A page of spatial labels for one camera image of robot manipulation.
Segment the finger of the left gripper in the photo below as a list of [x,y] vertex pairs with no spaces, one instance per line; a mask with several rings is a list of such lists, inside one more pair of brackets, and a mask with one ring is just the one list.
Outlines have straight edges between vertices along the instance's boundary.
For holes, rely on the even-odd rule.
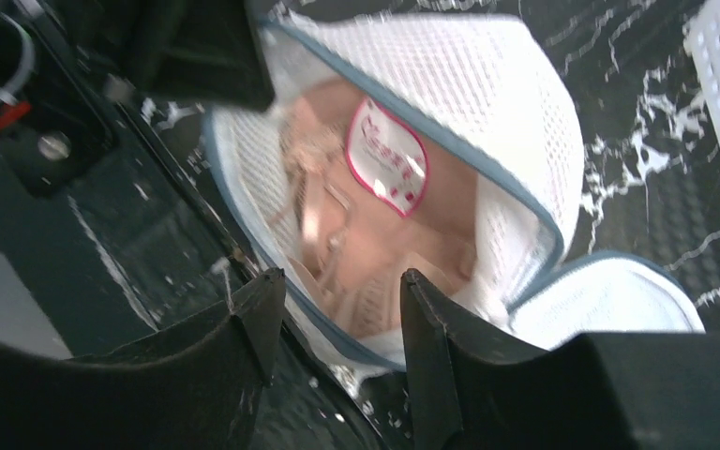
[[51,1],[83,70],[137,94],[266,110],[275,98],[249,1]]

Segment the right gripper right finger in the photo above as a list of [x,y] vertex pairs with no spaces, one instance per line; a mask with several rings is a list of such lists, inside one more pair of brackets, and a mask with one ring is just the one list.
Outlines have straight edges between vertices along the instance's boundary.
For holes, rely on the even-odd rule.
[[546,352],[414,269],[401,319],[418,449],[720,449],[720,334],[591,333]]

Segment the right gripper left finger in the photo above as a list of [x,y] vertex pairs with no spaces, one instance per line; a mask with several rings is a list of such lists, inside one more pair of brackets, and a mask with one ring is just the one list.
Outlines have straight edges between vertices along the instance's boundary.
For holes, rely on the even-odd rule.
[[154,335],[68,360],[0,343],[0,449],[244,449],[275,364],[278,268]]

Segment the white mesh bag blue zipper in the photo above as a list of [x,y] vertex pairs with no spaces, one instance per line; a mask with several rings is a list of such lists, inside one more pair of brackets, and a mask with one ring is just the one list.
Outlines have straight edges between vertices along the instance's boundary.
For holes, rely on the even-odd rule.
[[405,368],[401,323],[369,339],[343,332],[306,289],[280,135],[292,103],[339,77],[477,173],[476,262],[450,294],[476,317],[541,349],[587,331],[700,333],[688,295],[628,254],[565,255],[576,231],[584,145],[575,105],[527,26],[512,16],[399,15],[262,28],[277,97],[263,112],[219,106],[205,116],[220,194],[263,267],[287,276],[286,307],[330,365]]

